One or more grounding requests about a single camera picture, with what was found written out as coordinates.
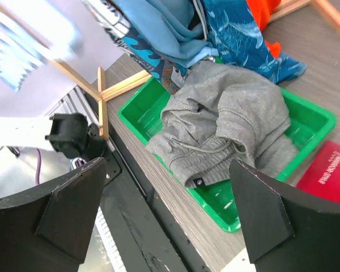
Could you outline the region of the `orange teal cartoon shorts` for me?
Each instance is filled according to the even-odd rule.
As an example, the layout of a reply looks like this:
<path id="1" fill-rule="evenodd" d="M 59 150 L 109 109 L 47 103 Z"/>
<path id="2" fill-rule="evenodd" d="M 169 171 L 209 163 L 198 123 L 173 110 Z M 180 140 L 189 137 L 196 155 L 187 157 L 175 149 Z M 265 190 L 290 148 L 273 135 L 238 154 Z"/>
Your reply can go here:
<path id="1" fill-rule="evenodd" d="M 154 51 L 116 6 L 108 1 L 82 3 L 115 45 L 157 79 L 168 93 L 173 95 L 184 85 L 187 69 Z"/>

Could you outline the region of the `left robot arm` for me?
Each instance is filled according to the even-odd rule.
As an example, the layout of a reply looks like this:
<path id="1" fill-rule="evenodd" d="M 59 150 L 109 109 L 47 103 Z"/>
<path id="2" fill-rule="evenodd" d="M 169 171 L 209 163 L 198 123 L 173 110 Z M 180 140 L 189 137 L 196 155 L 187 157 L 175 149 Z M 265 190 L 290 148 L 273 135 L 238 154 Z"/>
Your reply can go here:
<path id="1" fill-rule="evenodd" d="M 34 118 L 0 117 L 0 145 L 53 150 L 68 159 L 92 160 L 104 153 L 108 132 L 81 113 Z"/>

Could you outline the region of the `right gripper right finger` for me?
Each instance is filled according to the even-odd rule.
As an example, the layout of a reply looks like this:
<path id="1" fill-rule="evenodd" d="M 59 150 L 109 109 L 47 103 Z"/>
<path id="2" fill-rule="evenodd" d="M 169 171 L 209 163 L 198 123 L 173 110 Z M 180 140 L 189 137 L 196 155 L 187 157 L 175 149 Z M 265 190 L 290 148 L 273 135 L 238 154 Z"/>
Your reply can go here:
<path id="1" fill-rule="evenodd" d="M 232 160 L 230 181 L 256 271 L 340 271 L 340 203 Z"/>

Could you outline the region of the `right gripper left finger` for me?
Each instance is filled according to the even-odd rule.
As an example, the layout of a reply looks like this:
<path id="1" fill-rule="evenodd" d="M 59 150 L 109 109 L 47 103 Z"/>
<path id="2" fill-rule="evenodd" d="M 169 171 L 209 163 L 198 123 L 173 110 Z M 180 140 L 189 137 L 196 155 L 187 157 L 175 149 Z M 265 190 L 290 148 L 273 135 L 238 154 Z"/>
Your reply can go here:
<path id="1" fill-rule="evenodd" d="M 0 271 L 77 271 L 86 259 L 104 158 L 0 198 Z"/>

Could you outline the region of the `grey shorts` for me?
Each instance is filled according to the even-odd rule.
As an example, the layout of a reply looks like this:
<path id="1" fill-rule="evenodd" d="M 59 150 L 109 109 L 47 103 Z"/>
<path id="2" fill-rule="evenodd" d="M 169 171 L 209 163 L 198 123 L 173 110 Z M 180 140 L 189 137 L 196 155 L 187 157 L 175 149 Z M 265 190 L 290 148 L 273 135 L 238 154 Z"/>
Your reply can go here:
<path id="1" fill-rule="evenodd" d="M 276 177 L 298 154 L 280 88 L 242 67 L 199 62 L 161 121 L 146 148 L 186 188 L 228 180 L 234 159 Z"/>

